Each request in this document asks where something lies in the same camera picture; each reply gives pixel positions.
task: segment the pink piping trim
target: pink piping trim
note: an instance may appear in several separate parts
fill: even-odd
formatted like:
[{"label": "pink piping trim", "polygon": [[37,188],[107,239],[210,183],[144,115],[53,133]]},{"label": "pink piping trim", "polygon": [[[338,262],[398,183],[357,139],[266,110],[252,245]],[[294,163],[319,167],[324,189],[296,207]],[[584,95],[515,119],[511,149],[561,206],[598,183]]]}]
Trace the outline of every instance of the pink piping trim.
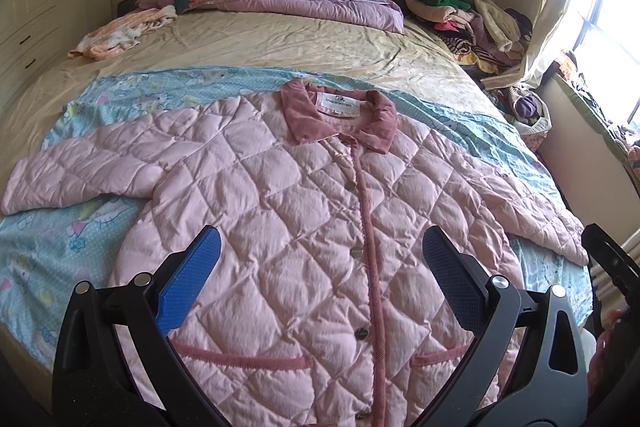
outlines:
[{"label": "pink piping trim", "polygon": [[202,362],[216,365],[241,367],[243,369],[266,369],[268,371],[299,371],[311,369],[312,360],[307,357],[296,359],[270,359],[269,357],[241,357],[240,355],[224,355],[214,353],[201,347],[188,346],[187,344],[173,341],[175,350],[183,357],[201,360]]},{"label": "pink piping trim", "polygon": [[383,427],[386,410],[386,339],[385,320],[382,314],[382,292],[376,247],[373,243],[373,225],[371,224],[371,202],[367,182],[364,179],[359,156],[360,147],[351,144],[351,157],[356,171],[356,183],[360,197],[360,213],[364,227],[364,248],[366,252],[367,272],[369,275],[369,308],[373,328],[373,415],[372,427]]},{"label": "pink piping trim", "polygon": [[423,365],[434,365],[435,363],[448,362],[449,360],[460,359],[465,356],[470,344],[458,346],[439,353],[428,353],[425,355],[415,355],[411,357],[411,367],[421,367]]}]

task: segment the pink quilted jacket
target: pink quilted jacket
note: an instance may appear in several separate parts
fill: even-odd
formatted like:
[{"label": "pink quilted jacket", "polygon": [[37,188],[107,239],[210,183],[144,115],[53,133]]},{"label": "pink quilted jacket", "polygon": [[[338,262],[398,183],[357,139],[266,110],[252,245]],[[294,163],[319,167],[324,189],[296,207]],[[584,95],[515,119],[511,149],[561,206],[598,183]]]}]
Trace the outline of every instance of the pink quilted jacket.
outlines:
[{"label": "pink quilted jacket", "polygon": [[[235,427],[415,420],[472,340],[422,261],[431,225],[519,287],[506,233],[587,262],[565,208],[396,115],[377,91],[302,80],[66,140],[18,163],[2,210],[109,192],[150,199],[113,284],[153,272],[204,224],[220,230],[220,261],[170,338]],[[157,403],[122,338],[143,396]]]}]

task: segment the pile of clothes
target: pile of clothes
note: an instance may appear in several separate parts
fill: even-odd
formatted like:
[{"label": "pile of clothes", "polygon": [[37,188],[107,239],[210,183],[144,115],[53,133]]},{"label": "pile of clothes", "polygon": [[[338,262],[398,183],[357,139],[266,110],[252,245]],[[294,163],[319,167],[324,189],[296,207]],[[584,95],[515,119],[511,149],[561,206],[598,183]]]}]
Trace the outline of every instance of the pile of clothes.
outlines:
[{"label": "pile of clothes", "polygon": [[490,0],[405,0],[425,29],[440,38],[474,80],[520,64],[533,25]]},{"label": "pile of clothes", "polygon": [[536,152],[551,130],[546,104],[526,86],[511,86],[485,91],[489,100],[513,125],[529,150]]}]

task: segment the drawer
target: drawer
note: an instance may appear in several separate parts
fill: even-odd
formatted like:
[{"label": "drawer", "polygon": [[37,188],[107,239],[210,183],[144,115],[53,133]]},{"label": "drawer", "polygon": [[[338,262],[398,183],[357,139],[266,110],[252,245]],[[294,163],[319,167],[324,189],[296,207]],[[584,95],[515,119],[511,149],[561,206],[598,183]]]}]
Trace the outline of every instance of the drawer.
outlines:
[{"label": "drawer", "polygon": [[6,71],[23,54],[33,49],[43,38],[58,28],[58,8],[53,6],[0,43],[0,73]]},{"label": "drawer", "polygon": [[0,73],[0,114],[61,55],[59,40],[56,29]]}]

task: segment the green clothing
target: green clothing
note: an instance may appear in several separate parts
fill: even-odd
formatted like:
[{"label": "green clothing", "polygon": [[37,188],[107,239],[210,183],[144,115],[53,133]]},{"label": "green clothing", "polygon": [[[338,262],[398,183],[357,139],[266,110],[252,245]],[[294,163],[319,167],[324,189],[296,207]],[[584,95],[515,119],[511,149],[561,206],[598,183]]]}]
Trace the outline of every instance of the green clothing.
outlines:
[{"label": "green clothing", "polygon": [[460,8],[461,10],[471,10],[471,4],[459,0],[421,0],[423,3],[429,6],[453,6]]}]

